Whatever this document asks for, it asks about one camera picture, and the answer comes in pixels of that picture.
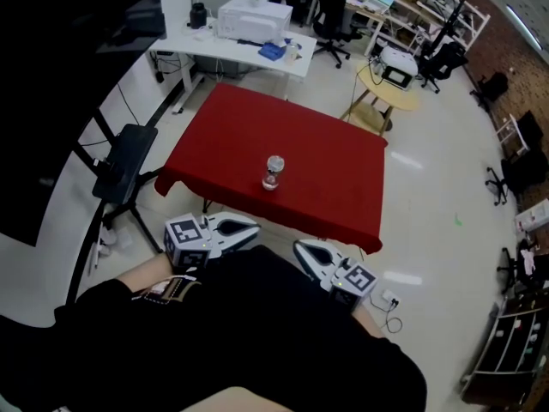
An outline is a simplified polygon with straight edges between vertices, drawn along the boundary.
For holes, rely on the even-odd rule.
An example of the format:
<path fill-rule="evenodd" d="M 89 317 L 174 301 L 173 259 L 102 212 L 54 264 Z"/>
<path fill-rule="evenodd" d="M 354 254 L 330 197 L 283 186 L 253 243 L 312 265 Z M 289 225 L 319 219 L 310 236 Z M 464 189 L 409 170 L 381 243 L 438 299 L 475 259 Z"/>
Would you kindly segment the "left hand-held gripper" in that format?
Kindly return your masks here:
<path fill-rule="evenodd" d="M 210 231 L 216 231 L 217 242 Z M 219 212 L 197 219 L 188 213 L 165 223 L 164 246 L 175 270 L 204 268 L 209 260 L 247 245 L 259 231 L 259 224 L 240 214 Z"/>

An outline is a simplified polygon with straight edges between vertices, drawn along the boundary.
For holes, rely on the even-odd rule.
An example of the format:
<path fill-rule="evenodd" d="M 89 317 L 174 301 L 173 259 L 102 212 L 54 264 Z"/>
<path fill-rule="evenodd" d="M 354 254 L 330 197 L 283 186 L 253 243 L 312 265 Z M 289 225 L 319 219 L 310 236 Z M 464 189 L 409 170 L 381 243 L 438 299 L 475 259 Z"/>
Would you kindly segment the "white crumpled paper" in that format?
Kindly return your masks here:
<path fill-rule="evenodd" d="M 100 257 L 110 256 L 113 249 L 126 249 L 133 244 L 130 230 L 127 226 L 117 230 L 100 227 L 96 252 Z"/>

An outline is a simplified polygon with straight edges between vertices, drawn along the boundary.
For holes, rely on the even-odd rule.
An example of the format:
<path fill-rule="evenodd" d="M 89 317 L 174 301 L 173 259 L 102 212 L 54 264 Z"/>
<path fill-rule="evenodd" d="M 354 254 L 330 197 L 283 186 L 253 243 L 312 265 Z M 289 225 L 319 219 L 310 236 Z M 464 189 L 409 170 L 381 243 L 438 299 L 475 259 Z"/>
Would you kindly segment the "black flat panel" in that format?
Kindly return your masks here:
<path fill-rule="evenodd" d="M 126 124 L 100 165 L 93 195 L 108 203 L 126 204 L 157 135 L 154 127 Z"/>

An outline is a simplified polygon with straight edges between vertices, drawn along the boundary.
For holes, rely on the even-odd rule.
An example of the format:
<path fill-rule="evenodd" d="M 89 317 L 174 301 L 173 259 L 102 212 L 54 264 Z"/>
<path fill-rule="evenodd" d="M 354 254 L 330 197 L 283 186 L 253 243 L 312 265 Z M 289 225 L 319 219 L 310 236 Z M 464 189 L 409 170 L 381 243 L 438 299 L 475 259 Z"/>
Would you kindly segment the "black chair with star base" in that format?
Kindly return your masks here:
<path fill-rule="evenodd" d="M 540 148 L 531 148 L 522 155 L 514 153 L 502 159 L 500 166 L 501 176 L 492 167 L 486 168 L 492 178 L 485 181 L 485 186 L 495 191 L 495 206 L 505 205 L 509 192 L 520 195 L 528 187 L 544 183 L 549 175 L 549 159 Z"/>

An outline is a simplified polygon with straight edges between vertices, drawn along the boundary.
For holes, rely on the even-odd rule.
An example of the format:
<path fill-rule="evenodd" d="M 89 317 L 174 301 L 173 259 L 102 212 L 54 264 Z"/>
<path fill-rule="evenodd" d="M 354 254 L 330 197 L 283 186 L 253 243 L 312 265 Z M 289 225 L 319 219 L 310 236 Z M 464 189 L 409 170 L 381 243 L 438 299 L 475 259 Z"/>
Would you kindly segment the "white boxy machine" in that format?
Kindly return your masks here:
<path fill-rule="evenodd" d="M 292 6 L 267 0 L 231 0 L 218 10 L 217 34 L 224 39 L 280 43 L 292 12 Z"/>

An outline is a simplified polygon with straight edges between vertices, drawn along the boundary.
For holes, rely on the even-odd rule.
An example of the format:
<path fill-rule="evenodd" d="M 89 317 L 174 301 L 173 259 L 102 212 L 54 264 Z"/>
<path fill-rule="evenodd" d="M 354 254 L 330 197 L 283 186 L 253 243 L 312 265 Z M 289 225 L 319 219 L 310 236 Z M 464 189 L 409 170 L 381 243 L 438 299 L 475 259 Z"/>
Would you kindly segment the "black office chair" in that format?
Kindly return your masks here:
<path fill-rule="evenodd" d="M 317 48 L 313 55 L 327 52 L 336 61 L 335 67 L 340 69 L 342 54 L 346 60 L 350 59 L 350 53 L 341 49 L 336 42 L 351 42 L 362 39 L 363 35 L 352 24 L 353 12 L 346 17 L 347 0 L 319 0 L 319 14 L 313 21 L 313 32 L 321 40 L 317 42 Z"/>

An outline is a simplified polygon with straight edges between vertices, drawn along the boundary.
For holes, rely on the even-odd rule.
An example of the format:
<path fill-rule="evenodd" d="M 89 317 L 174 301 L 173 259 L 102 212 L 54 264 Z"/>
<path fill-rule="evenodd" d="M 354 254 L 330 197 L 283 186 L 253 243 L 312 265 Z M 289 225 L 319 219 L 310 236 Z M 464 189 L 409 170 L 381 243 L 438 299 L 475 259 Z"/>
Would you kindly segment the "person's right forearm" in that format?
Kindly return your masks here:
<path fill-rule="evenodd" d="M 376 324 L 374 318 L 369 311 L 363 306 L 357 306 L 353 312 L 353 317 L 362 325 L 362 327 L 368 332 L 370 336 L 375 338 L 385 338 L 384 333 L 380 327 Z"/>

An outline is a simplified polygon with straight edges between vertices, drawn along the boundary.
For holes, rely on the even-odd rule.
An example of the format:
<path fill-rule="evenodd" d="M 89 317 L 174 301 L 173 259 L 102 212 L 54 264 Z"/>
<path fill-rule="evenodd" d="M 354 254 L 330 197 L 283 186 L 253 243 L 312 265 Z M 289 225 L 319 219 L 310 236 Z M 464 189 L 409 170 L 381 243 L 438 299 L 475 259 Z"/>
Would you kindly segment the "black tripod stand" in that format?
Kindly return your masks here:
<path fill-rule="evenodd" d="M 106 122 L 105 117 L 103 116 L 103 114 L 99 110 L 97 110 L 94 113 L 94 120 L 97 123 L 97 125 L 99 126 L 102 133 L 107 138 L 107 142 L 111 144 L 111 148 L 112 148 L 112 146 L 115 143 L 116 137 L 120 134 L 121 131 L 119 132 L 118 135 L 114 135 L 113 132 L 112 132 L 111 127 L 108 125 L 108 123 Z M 81 161 L 84 162 L 86 167 L 89 168 L 92 171 L 92 173 L 95 174 L 96 178 L 98 179 L 98 177 L 100 175 L 100 165 L 103 163 L 103 161 L 106 160 L 106 158 L 103 159 L 103 160 L 93 158 L 87 152 L 87 150 L 84 148 L 84 146 L 80 143 L 78 143 L 74 146 L 74 152 L 81 159 Z M 126 204 L 116 205 L 116 204 L 108 203 L 108 202 L 102 200 L 102 202 L 104 202 L 106 204 L 110 204 L 114 207 L 114 209 L 112 211 L 110 211 L 109 213 L 105 214 L 102 217 L 102 223 L 107 228 L 111 228 L 113 221 L 117 217 L 119 217 L 120 215 L 122 215 L 126 212 L 131 213 L 133 215 L 134 219 L 136 220 L 136 223 L 140 227 L 140 229 L 142 231 L 142 234 L 145 236 L 145 238 L 147 239 L 148 243 L 151 245 L 153 250 L 158 252 L 158 253 L 161 253 L 162 249 L 160 248 L 160 245 L 157 243 L 154 236 L 152 235 L 152 233 L 148 229 L 146 223 L 142 219 L 142 216 L 141 216 L 139 210 L 136 207 L 136 199 L 138 198 L 138 195 L 139 195 L 139 192 L 140 192 L 141 188 L 145 184 L 147 184 L 149 181 L 157 178 L 159 174 L 160 174 L 160 169 L 156 169 L 156 170 L 153 170 L 153 171 L 148 171 L 148 172 L 145 172 L 145 173 L 142 173 L 140 171 L 140 174 L 139 174 L 139 176 L 137 178 L 137 181 L 136 181 L 136 185 L 135 185 L 134 190 L 133 190 L 133 192 L 130 196 L 130 200 Z"/>

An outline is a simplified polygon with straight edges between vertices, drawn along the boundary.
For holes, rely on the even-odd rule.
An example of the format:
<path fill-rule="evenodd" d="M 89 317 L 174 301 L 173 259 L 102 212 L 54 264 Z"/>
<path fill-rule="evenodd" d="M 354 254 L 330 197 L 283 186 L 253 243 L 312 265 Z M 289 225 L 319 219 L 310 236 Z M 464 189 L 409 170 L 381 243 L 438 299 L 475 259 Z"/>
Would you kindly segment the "white desk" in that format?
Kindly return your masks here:
<path fill-rule="evenodd" d="M 194 76 L 190 69 L 196 63 L 195 56 L 215 58 L 220 61 L 232 61 L 247 64 L 265 70 L 281 73 L 274 95 L 283 100 L 289 99 L 288 84 L 292 78 L 303 81 L 311 65 L 317 40 L 300 33 L 285 32 L 285 36 L 298 45 L 299 58 L 289 62 L 284 58 L 270 61 L 261 56 L 259 48 L 253 45 L 241 45 L 234 39 L 222 39 L 216 36 L 216 20 L 208 18 L 208 24 L 201 29 L 193 30 L 185 22 L 171 25 L 167 36 L 157 40 L 150 48 L 152 52 L 172 52 L 181 58 L 182 67 L 178 73 L 184 84 L 183 92 L 177 97 L 172 113 L 179 114 L 184 104 L 198 85 L 204 81 L 205 74 L 197 72 Z"/>

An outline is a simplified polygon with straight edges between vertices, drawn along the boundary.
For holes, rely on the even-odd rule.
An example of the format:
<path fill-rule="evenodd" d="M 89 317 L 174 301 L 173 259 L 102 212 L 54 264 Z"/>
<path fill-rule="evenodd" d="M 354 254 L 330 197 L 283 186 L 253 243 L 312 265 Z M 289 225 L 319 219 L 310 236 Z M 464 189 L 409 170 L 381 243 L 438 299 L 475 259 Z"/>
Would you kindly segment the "clear plastic bottle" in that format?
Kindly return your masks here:
<path fill-rule="evenodd" d="M 285 167 L 284 159 L 279 155 L 271 155 L 267 160 L 267 172 L 262 179 L 262 186 L 267 191 L 278 187 L 279 176 Z"/>

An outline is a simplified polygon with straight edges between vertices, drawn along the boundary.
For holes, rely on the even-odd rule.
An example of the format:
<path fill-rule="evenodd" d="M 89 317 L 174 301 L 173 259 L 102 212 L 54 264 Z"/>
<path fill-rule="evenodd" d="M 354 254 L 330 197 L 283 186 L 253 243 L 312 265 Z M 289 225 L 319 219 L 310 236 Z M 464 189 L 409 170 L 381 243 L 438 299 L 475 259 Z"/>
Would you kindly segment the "white device with screen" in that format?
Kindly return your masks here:
<path fill-rule="evenodd" d="M 386 82 L 408 91 L 419 69 L 410 53 L 386 46 L 379 54 L 376 73 Z"/>

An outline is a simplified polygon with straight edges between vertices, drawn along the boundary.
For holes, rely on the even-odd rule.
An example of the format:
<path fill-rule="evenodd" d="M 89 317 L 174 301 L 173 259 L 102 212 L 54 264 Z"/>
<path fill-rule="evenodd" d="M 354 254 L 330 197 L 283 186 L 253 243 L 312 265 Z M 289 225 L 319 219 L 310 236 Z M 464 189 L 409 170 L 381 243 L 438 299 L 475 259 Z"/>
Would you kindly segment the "round wooden side table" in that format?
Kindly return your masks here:
<path fill-rule="evenodd" d="M 357 65 L 349 107 L 340 119 L 383 136 L 389 130 L 394 110 L 414 112 L 419 108 L 418 91 L 402 90 L 376 76 L 369 63 Z"/>

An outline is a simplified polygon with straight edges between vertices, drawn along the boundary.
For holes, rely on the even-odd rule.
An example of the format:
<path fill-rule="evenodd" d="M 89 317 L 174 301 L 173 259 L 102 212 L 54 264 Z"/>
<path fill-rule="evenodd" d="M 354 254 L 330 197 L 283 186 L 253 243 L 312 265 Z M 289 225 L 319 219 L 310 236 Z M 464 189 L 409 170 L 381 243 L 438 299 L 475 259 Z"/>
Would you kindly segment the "light wooden desk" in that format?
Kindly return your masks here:
<path fill-rule="evenodd" d="M 385 45 L 409 52 L 413 46 L 397 39 L 401 30 L 410 33 L 412 40 L 417 39 L 418 31 L 395 18 L 389 8 L 372 8 L 367 5 L 367 0 L 346 0 L 341 31 L 345 37 L 359 42 L 365 58 L 377 47 Z"/>

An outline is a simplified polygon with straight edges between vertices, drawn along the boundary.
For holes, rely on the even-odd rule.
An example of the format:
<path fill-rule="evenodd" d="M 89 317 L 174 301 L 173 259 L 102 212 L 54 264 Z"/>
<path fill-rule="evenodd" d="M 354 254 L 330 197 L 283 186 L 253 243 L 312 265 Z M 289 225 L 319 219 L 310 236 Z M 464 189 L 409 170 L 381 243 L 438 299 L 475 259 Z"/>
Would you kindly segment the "person's black clothing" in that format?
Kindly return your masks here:
<path fill-rule="evenodd" d="M 425 412 L 418 366 L 269 248 L 132 293 L 116 278 L 54 324 L 0 315 L 0 397 L 21 412 L 181 412 L 231 387 L 293 412 Z"/>

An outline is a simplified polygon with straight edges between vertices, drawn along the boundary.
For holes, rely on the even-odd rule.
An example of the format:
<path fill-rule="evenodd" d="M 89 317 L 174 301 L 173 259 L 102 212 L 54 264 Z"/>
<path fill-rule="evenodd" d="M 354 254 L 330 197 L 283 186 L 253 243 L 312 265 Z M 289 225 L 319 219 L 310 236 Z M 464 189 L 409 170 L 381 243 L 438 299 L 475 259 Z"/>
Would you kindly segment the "black jar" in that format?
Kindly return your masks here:
<path fill-rule="evenodd" d="M 207 25 L 208 10 L 204 3 L 193 3 L 190 9 L 189 27 L 191 29 L 200 29 Z"/>

